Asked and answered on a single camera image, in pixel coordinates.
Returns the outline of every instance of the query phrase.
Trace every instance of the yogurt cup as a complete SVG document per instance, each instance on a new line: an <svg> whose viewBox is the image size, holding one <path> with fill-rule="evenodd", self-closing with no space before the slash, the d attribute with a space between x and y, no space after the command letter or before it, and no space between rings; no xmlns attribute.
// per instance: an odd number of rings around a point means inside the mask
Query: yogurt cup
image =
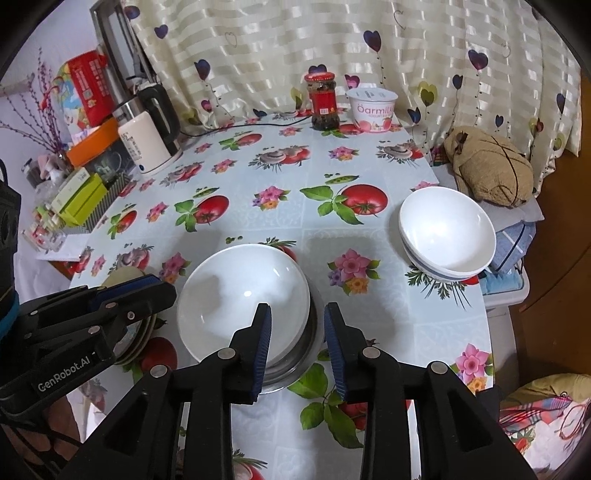
<svg viewBox="0 0 591 480"><path fill-rule="evenodd" d="M362 132L387 132L398 95L383 88L353 88L347 92L353 120Z"/></svg>

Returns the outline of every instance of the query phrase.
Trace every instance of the curtain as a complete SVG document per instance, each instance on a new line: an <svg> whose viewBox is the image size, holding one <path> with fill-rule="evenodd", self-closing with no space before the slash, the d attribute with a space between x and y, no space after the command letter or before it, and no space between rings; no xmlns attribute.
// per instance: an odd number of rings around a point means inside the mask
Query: curtain
<svg viewBox="0 0 591 480"><path fill-rule="evenodd" d="M326 68L340 106L360 83L396 92L425 152L453 125L508 137L531 155L536 194L578 152L579 66L523 0L124 2L186 129L305 109L304 74Z"/></svg>

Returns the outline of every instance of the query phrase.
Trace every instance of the floral tablecloth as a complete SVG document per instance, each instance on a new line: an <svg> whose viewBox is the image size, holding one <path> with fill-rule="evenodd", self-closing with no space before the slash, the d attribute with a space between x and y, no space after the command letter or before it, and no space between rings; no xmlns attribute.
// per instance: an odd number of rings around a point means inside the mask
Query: floral tablecloth
<svg viewBox="0 0 591 480"><path fill-rule="evenodd" d="M293 119L276 115L272 121L284 126L255 118L200 138L167 170L121 193L90 236L72 286L99 285L110 271L133 265L180 292L210 255L262 242L297 259L323 301L338 302L368 345L409 364L444 361L473 392L492 386L478 282L435 281L402 249L398 209L413 190L436 184L435 175L397 122L389 132L361 134L346 115L329 132L311 129L309 119L289 126ZM170 343L151 348L172 344L180 368L194 361L175 314L175 307L164 312L154 332ZM341 402L327 360L321 351L289 389L233 407L233 444L247 457L236 457L237 478L359 478L366 406ZM83 391L108 413L140 376L140 362L111 367ZM412 403L408 416L417 477Z"/></svg>

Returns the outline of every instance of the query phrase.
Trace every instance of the brown cloth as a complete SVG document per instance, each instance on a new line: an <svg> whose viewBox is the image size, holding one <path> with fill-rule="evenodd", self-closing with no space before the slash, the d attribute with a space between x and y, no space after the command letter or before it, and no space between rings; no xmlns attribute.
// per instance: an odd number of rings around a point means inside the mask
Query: brown cloth
<svg viewBox="0 0 591 480"><path fill-rule="evenodd" d="M505 207L532 197L531 164L506 138L476 127L456 127L443 145L460 192Z"/></svg>

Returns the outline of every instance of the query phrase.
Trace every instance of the brown floor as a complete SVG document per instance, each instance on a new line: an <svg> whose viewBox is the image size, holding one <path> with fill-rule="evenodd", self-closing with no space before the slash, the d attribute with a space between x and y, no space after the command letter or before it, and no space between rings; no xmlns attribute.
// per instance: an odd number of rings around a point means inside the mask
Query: brown floor
<svg viewBox="0 0 591 480"><path fill-rule="evenodd" d="M579 157L565 152L544 180L545 221L525 259L531 291L511 309L521 384L591 374L591 83L584 79Z"/></svg>

